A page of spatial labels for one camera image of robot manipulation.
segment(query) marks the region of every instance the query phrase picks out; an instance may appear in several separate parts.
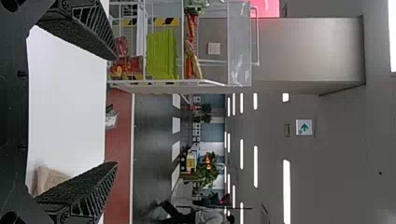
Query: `black ridged panel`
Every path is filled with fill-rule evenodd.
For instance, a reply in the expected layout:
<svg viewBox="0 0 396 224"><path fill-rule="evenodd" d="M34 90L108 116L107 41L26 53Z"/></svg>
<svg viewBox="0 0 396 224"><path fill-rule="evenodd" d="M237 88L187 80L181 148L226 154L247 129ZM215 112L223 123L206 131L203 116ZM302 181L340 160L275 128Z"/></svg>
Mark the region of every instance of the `black ridged panel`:
<svg viewBox="0 0 396 224"><path fill-rule="evenodd" d="M55 7L48 10L37 25L99 57L116 61L118 54L114 36L107 37L107 31L111 31L110 23L100 1L94 1L90 7L73 6L69 16L60 12L62 8L56 7L62 4L54 4Z"/></svg>

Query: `floor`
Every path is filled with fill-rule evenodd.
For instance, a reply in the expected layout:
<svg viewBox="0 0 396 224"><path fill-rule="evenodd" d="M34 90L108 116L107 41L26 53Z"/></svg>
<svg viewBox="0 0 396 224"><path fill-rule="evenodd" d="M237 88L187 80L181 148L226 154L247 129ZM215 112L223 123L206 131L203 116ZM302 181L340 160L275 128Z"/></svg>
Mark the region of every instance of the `floor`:
<svg viewBox="0 0 396 224"><path fill-rule="evenodd" d="M166 218L151 209L156 199L170 198L178 180L175 146L188 143L185 104L175 95L135 95L134 106L134 224Z"/></svg>
<svg viewBox="0 0 396 224"><path fill-rule="evenodd" d="M130 224L132 94L113 89L106 104L113 105L120 117L117 128L106 131L105 160L117 161L119 170L108 198L105 223Z"/></svg>

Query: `person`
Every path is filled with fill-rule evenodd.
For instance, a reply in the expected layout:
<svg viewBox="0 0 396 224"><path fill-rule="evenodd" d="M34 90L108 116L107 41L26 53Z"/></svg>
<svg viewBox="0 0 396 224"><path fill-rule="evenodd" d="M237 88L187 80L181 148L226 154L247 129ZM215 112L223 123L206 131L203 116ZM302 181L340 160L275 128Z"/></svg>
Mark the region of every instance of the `person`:
<svg viewBox="0 0 396 224"><path fill-rule="evenodd" d="M160 222L163 224L234 224L235 218L230 215L224 219L222 212L215 209L194 206L194 210L183 215L169 202L157 203L171 217Z"/></svg>

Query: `white wall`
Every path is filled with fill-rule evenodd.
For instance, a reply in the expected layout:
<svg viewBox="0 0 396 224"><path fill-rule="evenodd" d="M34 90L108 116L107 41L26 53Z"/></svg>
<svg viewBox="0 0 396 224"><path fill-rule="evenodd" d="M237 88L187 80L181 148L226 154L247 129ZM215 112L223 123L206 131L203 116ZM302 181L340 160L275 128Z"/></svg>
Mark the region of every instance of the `white wall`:
<svg viewBox="0 0 396 224"><path fill-rule="evenodd" d="M104 161L106 61L38 27L27 45L30 189L39 165L75 176Z"/></svg>
<svg viewBox="0 0 396 224"><path fill-rule="evenodd" d="M223 142L201 142L200 148L201 155L205 155L206 152L215 152L217 155L224 156Z"/></svg>

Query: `potted plant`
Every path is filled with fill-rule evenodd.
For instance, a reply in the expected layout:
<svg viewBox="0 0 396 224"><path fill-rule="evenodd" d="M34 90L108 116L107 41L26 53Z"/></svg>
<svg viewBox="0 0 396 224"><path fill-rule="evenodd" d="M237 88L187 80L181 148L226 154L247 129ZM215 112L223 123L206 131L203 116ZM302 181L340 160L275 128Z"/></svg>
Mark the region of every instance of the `potted plant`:
<svg viewBox="0 0 396 224"><path fill-rule="evenodd" d="M204 187L213 188L213 182L218 178L219 171L216 165L217 157L214 152L207 153L205 162L197 164L195 176L201 181L197 183L195 191L200 191Z"/></svg>

